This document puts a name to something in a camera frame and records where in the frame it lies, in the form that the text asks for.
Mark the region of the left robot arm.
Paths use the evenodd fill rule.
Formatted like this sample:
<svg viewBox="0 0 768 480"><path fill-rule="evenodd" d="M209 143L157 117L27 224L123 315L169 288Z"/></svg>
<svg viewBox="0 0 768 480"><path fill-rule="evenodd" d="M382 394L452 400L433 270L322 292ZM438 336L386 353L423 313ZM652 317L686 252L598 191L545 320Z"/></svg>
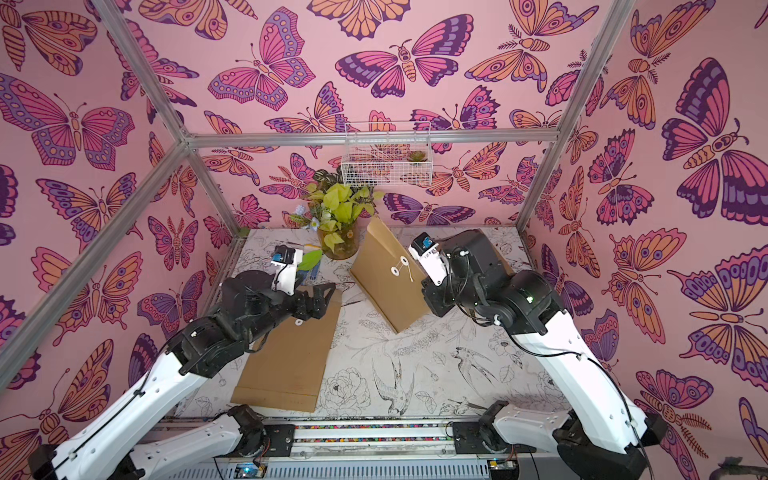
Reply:
<svg viewBox="0 0 768 480"><path fill-rule="evenodd" d="M43 445L30 455L32 477L162 479L209 458L264 453L268 433L245 405L166 440L142 440L172 406L232 361L253 353L253 343L265 341L284 321L321 319L336 289L323 283L288 294L272 284L272 275L258 270L226 279L220 303L174 334L129 391L72 439Z"/></svg>

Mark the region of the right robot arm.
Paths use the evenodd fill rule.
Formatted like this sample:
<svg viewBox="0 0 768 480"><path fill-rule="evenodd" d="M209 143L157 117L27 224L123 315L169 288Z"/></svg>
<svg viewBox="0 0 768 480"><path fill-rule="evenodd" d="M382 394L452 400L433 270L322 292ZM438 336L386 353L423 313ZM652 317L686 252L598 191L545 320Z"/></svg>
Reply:
<svg viewBox="0 0 768 480"><path fill-rule="evenodd" d="M478 229L440 240L422 233L409 252L427 274L422 293L433 314L457 308L480 326L501 328L538 360L570 406L545 414L493 403L478 422L487 449L521 445L555 453L581 479L638 479L651 472L646 449L660 444L667 423L630 402L542 274L508 272Z"/></svg>

